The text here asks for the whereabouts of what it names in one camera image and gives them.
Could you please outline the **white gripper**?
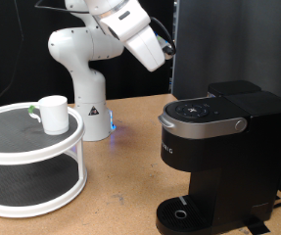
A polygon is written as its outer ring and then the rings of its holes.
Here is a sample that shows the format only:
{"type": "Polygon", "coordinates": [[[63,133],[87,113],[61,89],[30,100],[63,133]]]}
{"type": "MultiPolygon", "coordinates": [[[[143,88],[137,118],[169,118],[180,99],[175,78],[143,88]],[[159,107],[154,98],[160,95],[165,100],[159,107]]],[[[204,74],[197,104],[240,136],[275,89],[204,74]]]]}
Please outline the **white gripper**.
{"type": "Polygon", "coordinates": [[[124,46],[148,71],[155,71],[164,64],[164,52],[148,25],[126,40],[124,46]]]}

